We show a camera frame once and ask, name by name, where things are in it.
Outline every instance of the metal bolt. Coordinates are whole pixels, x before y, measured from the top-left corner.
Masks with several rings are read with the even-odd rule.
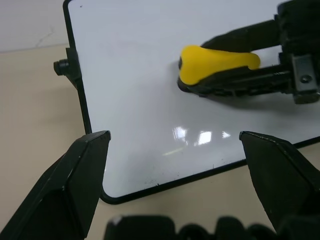
[[[303,75],[300,78],[300,82],[303,83],[303,84],[310,83],[311,81],[312,81],[312,77],[310,75]]]

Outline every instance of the beige table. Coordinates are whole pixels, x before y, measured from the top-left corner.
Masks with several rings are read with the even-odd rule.
[[[85,133],[76,89],[53,70],[65,47],[0,54],[0,230],[41,174]],[[301,150],[318,169],[319,147]],[[271,226],[246,166],[120,205],[99,201],[87,239],[102,239],[111,217],[132,214],[167,215],[177,229],[197,223],[211,232],[223,215]]]

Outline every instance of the yellow clamp handle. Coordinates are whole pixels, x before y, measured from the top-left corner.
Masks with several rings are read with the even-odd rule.
[[[217,72],[248,66],[255,70],[260,66],[258,55],[250,52],[212,50],[197,45],[186,46],[181,53],[180,79],[189,86]]]

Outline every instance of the white board surface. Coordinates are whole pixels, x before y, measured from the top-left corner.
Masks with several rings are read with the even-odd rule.
[[[280,0],[72,0],[69,14],[93,132],[110,130],[103,189],[112,198],[245,158],[240,131],[298,143],[320,135],[319,103],[291,95],[212,101],[177,87],[178,59],[270,20]],[[278,64],[279,47],[259,51]]]

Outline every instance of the white wall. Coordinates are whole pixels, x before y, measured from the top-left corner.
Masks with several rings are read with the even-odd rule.
[[[64,0],[0,0],[0,52],[68,43]]]

